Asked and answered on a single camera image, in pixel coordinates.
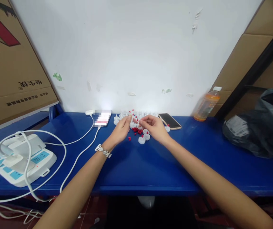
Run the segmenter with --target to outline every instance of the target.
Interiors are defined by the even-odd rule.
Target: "phone screen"
[[[165,113],[165,114],[159,114],[162,119],[164,120],[164,122],[166,122],[167,124],[169,124],[170,128],[178,128],[181,127],[176,120],[174,120],[173,117],[171,117],[169,114]]]

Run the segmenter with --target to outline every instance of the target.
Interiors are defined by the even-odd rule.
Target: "pile of red pieces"
[[[137,133],[139,133],[140,135],[142,135],[143,130],[142,129],[138,129],[136,127],[132,128],[132,130],[135,132],[134,135],[136,135]]]

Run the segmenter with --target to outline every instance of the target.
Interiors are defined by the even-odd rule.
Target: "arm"
[[[173,140],[161,120],[148,115],[140,121],[164,145],[219,208],[244,229],[273,229],[273,220],[232,183]]]
[[[124,140],[130,129],[130,121],[131,116],[119,121],[110,137],[102,144],[105,150],[111,152],[118,143]],[[106,160],[102,152],[97,151],[68,183],[34,229],[71,228],[88,200]]]

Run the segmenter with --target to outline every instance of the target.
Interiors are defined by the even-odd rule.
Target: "hand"
[[[158,117],[147,115],[140,120],[140,126],[146,128],[151,136],[161,144],[170,139],[163,122]]]
[[[110,152],[118,143],[127,137],[128,131],[130,130],[131,117],[131,115],[125,116],[118,122],[111,135],[103,143],[103,148]]]

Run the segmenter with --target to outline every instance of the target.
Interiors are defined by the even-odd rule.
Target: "white cable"
[[[26,225],[26,224],[28,224],[29,222],[31,222],[34,218],[36,218],[37,214],[41,214],[41,213],[37,212],[30,220],[28,220],[28,221],[26,222],[26,220],[27,220],[28,217],[30,216],[30,215],[27,215],[26,218],[24,219],[23,224]]]
[[[29,148],[29,155],[28,155],[28,160],[27,160],[27,164],[26,164],[26,167],[25,167],[25,170],[24,170],[24,179],[25,179],[25,183],[29,189],[29,191],[31,192],[31,195],[38,201],[42,201],[44,202],[44,200],[41,200],[39,197],[36,196],[36,194],[33,192],[33,189],[32,189],[32,186],[30,185],[30,183],[28,182],[28,179],[27,179],[27,171],[28,171],[28,166],[29,166],[29,163],[31,161],[31,153],[32,153],[32,149],[31,149],[31,143],[29,142],[26,134],[24,133],[21,133],[24,137],[24,139],[26,140],[27,144],[28,144],[28,148]]]
[[[33,216],[33,218],[41,218],[41,216],[37,216],[37,214],[42,215],[40,212],[33,212],[33,213],[36,213],[36,215],[32,215],[32,214],[30,214],[30,212],[24,212],[24,211],[20,211],[20,210],[14,210],[12,208],[9,208],[9,207],[3,206],[3,205],[0,205],[0,207],[8,209],[8,210],[11,210],[13,212],[20,212],[20,213],[22,213],[22,215],[18,215],[18,216],[5,216],[5,215],[3,215],[0,212],[0,216],[2,218],[4,218],[4,219],[14,219],[14,218],[18,218],[18,217],[21,217],[21,216],[24,216],[24,215],[27,215],[27,216],[31,215],[31,216]]]
[[[57,140],[59,140],[59,141],[61,142],[62,146],[64,147],[64,157],[63,157],[63,159],[62,159],[60,165],[59,165],[58,168],[56,169],[56,171],[55,171],[55,172],[54,172],[54,173],[53,173],[45,182],[43,182],[41,185],[39,185],[38,187],[36,187],[34,190],[29,191],[28,193],[23,194],[23,195],[21,195],[21,196],[18,196],[18,197],[15,197],[15,198],[11,198],[11,199],[6,199],[6,200],[0,200],[0,203],[4,203],[4,202],[8,202],[8,201],[13,201],[13,200],[19,199],[19,198],[24,197],[24,196],[27,196],[27,195],[33,193],[34,191],[38,190],[39,188],[41,188],[43,185],[45,185],[45,184],[46,184],[46,183],[47,183],[47,182],[56,174],[56,172],[59,170],[59,168],[60,168],[61,165],[63,164],[64,159],[65,159],[65,157],[66,157],[66,146],[65,146],[64,142],[63,142],[60,138],[58,138],[56,135],[54,135],[54,134],[52,134],[52,133],[50,133],[50,132],[48,132],[48,131],[45,131],[45,130],[25,130],[25,131],[19,131],[19,132],[17,132],[17,133],[14,133],[14,134],[12,134],[12,135],[9,135],[9,136],[7,136],[6,138],[4,138],[4,139],[0,142],[0,151],[1,151],[1,144],[2,144],[6,139],[8,139],[8,138],[10,138],[10,137],[12,137],[12,136],[14,136],[14,135],[16,135],[16,134],[21,134],[21,133],[26,133],[26,132],[42,132],[42,133],[47,133],[47,134],[52,135],[52,136],[55,137]]]
[[[93,124],[92,124],[92,126],[91,126],[91,128],[88,130],[88,132],[86,132],[85,133],[85,135],[83,135],[80,139],[82,139],[82,138],[84,138],[89,132],[90,132],[90,130],[93,128],[93,125],[94,125],[94,119],[93,119],[93,117],[92,117],[92,115],[90,114],[90,116],[91,116],[91,118],[92,118],[92,120],[93,120]],[[76,140],[76,141],[74,141],[74,142],[71,142],[71,143],[66,143],[65,145],[70,145],[70,144],[73,144],[73,143],[75,143],[75,142],[78,142],[80,139],[78,139],[78,140]],[[44,144],[50,144],[50,145],[62,145],[62,144],[54,144],[54,143],[48,143],[48,142],[45,142]]]
[[[97,133],[98,133],[99,129],[100,129],[100,126],[98,127],[98,129],[97,129],[97,131],[96,131],[94,140],[93,140],[93,141],[91,142],[91,144],[90,144],[87,148],[85,148],[85,149],[78,155],[78,157],[76,158],[75,163],[73,164],[73,166],[72,166],[72,168],[71,168],[69,174],[66,176],[66,178],[64,179],[64,181],[63,181],[63,183],[62,183],[62,185],[61,185],[61,187],[60,187],[60,193],[62,192],[62,189],[63,189],[63,186],[64,186],[66,180],[68,179],[68,177],[69,177],[70,174],[72,173],[72,171],[73,171],[73,169],[74,169],[74,167],[75,167],[75,165],[76,165],[76,163],[77,163],[77,161],[78,161],[78,158],[81,156],[81,154],[82,154],[84,151],[86,151],[86,150],[93,144],[93,142],[94,142],[95,139],[96,139],[96,136],[97,136]]]

